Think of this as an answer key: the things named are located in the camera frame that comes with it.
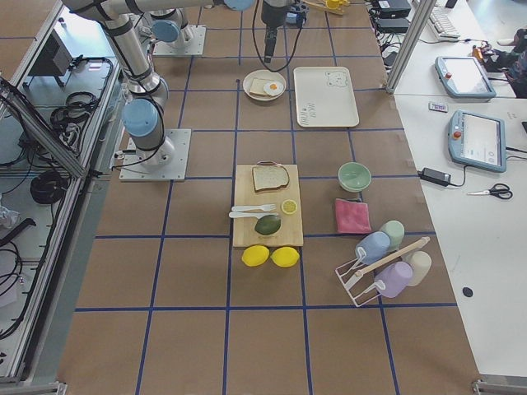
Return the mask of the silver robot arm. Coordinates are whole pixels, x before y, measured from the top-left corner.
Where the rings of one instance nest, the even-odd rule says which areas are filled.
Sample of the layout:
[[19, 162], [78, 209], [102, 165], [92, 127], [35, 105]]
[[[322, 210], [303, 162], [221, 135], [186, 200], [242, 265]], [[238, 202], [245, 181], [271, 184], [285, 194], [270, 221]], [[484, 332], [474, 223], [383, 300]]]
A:
[[217, 5], [217, 1], [65, 1], [63, 5], [83, 19], [97, 22], [112, 48], [131, 95], [122, 121], [135, 147], [131, 162], [119, 168], [133, 179], [177, 179], [184, 176], [190, 135], [168, 131], [164, 109], [169, 97], [166, 81], [155, 72], [141, 45], [131, 15], [157, 14], [179, 28], [186, 7]]
[[[257, 1], [257, 5], [254, 7], [251, 27], [254, 48], [260, 62], [264, 66], [268, 66], [272, 62], [277, 43], [277, 31], [281, 26], [285, 25], [287, 13], [291, 10], [294, 3], [294, 1], [262, 1], [260, 19], [265, 25], [263, 55], [261, 55], [256, 44], [254, 33], [259, 1]], [[188, 20], [183, 8], [149, 12], [149, 15], [152, 19], [151, 32], [158, 41], [167, 44], [175, 44], [179, 41], [181, 44], [185, 44], [191, 40], [190, 27], [188, 26]]]

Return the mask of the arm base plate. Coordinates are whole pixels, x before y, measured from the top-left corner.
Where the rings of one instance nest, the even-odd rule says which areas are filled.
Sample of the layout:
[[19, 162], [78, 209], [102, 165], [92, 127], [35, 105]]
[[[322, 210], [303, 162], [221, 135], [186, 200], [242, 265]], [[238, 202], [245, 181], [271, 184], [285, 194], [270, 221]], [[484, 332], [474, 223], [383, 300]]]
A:
[[156, 23], [152, 27], [155, 38], [153, 55], [178, 58], [202, 56], [206, 31], [204, 25], [187, 25], [180, 29], [171, 21]]
[[134, 153], [123, 157], [119, 179], [123, 182], [184, 181], [191, 141], [190, 129], [166, 129], [166, 140], [155, 155], [137, 150], [128, 139], [128, 150]]

